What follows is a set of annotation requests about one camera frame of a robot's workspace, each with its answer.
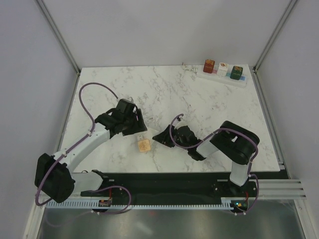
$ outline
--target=white cube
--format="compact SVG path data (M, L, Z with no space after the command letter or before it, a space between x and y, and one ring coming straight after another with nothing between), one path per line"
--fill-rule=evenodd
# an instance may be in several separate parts
M227 71L228 71L228 64L222 63L222 62L219 63L219 67L218 67L218 70L217 70L217 75L218 76L226 76Z

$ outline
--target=gray wall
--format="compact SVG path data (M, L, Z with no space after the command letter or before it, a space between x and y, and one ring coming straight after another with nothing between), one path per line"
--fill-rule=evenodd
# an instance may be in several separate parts
M319 223L319 1L301 0L260 69L287 167Z
M75 80L34 1L0 1L0 238L22 237L37 158L57 143Z
M289 0L44 0L80 67L253 65Z

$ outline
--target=cube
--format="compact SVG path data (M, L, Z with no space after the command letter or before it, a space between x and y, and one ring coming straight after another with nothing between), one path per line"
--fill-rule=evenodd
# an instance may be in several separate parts
M230 78L234 80L239 80L243 74L243 68L240 66L234 66L230 73Z
M219 67L218 67L218 70L217 70L217 75L218 76L226 76L227 71L228 71L228 64L222 63L222 62L219 63Z
M209 74L213 73L214 65L215 65L215 61L207 59L205 61L203 72L206 72Z

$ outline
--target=white marble tabletop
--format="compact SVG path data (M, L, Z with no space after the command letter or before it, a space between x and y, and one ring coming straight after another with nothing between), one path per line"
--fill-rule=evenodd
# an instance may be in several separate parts
M162 132L171 120L184 113L184 120L195 135L204 138L229 120L259 138L259 154L252 171L279 171L278 162L248 65L243 75L245 88L238 88L196 77L181 66L83 68L68 119L62 147L69 146L90 126L80 106L78 92L88 82L109 86L120 98L132 97L142 109L149 136ZM83 101L94 118L117 104L105 88L88 86ZM204 161L195 161L181 148L168 148L152 141L152 149L140 153L134 135L114 136L96 148L75 172L98 169L102 172L225 172L231 160L216 152Z

